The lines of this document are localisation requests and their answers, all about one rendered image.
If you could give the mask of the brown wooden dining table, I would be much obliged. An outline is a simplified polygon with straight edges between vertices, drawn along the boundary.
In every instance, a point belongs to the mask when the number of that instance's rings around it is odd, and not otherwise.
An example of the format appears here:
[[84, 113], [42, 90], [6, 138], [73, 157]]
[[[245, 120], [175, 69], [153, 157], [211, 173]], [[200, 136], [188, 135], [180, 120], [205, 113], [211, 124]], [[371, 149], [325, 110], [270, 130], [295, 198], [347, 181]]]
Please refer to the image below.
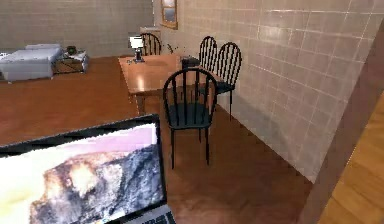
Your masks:
[[140, 63], [132, 57], [121, 57], [118, 62], [139, 115], [147, 113], [145, 99], [149, 96], [167, 100], [169, 105], [197, 101], [210, 113], [215, 110], [215, 84], [220, 78], [202, 66], [183, 69], [182, 57], [177, 54], [144, 56]]

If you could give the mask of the black open laptop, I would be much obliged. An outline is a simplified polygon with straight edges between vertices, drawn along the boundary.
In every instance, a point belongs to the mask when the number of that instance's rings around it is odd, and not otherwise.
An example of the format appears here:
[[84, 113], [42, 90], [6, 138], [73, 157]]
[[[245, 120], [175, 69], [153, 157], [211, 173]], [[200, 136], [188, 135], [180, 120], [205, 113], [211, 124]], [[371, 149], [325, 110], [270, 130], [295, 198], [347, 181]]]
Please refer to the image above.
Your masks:
[[0, 224], [176, 224], [158, 115], [0, 146]]

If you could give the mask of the black spindle-back chair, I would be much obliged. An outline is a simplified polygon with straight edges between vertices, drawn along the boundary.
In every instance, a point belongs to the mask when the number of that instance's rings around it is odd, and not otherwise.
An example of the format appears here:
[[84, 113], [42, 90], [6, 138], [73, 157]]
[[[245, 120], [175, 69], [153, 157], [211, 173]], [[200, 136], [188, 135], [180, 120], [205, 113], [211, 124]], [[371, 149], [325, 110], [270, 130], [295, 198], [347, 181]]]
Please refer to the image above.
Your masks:
[[219, 50], [216, 59], [215, 74], [221, 80], [217, 82], [217, 94], [229, 93], [229, 114], [232, 114], [233, 92], [236, 87], [242, 64], [242, 54], [234, 42], [225, 43]]
[[148, 55], [160, 55], [162, 45], [159, 38], [152, 33], [141, 33], [140, 36], [143, 40], [143, 54]]
[[214, 71], [217, 57], [217, 43], [214, 37], [206, 36], [200, 43], [199, 61], [200, 65], [210, 72]]
[[218, 81], [208, 71], [190, 67], [172, 74], [162, 89], [165, 116], [171, 131], [171, 168], [175, 167], [175, 132], [204, 131], [205, 158], [210, 164], [209, 131], [217, 103]]

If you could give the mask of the black box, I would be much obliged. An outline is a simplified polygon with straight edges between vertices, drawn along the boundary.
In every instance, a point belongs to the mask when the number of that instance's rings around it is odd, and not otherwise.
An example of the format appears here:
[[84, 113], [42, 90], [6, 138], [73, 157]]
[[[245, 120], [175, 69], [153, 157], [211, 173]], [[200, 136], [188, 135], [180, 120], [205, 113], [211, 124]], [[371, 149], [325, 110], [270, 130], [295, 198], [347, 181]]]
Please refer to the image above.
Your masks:
[[182, 56], [181, 65], [183, 69], [186, 69], [189, 67], [196, 67], [200, 65], [200, 61], [197, 58], [192, 56]]

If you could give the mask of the white table lamp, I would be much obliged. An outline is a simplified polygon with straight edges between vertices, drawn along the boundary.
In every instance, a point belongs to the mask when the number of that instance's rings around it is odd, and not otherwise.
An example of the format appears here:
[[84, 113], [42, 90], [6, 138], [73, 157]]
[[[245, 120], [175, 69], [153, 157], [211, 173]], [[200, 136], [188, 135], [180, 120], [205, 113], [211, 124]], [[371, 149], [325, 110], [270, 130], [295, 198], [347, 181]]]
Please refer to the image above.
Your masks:
[[144, 61], [142, 57], [142, 48], [144, 46], [143, 39], [141, 36], [131, 36], [129, 38], [131, 47], [135, 50], [135, 56], [133, 61], [135, 63], [141, 63]]

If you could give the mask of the wood-framed window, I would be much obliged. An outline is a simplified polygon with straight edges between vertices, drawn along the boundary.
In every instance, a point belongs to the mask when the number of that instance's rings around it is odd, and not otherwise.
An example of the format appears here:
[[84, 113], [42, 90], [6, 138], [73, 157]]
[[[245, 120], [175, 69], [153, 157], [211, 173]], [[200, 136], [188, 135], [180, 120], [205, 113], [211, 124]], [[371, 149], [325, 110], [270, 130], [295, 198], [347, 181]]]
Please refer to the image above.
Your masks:
[[178, 28], [177, 0], [161, 0], [161, 25], [170, 29]]

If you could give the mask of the glass-top side table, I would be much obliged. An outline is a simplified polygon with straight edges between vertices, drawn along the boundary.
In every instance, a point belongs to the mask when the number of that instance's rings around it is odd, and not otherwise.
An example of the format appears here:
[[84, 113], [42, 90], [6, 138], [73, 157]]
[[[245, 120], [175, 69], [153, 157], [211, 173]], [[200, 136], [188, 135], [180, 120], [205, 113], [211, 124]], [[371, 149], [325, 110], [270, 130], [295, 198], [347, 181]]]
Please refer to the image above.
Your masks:
[[64, 52], [52, 63], [52, 70], [54, 74], [85, 73], [88, 61], [89, 57], [85, 50], [79, 50], [74, 55]]

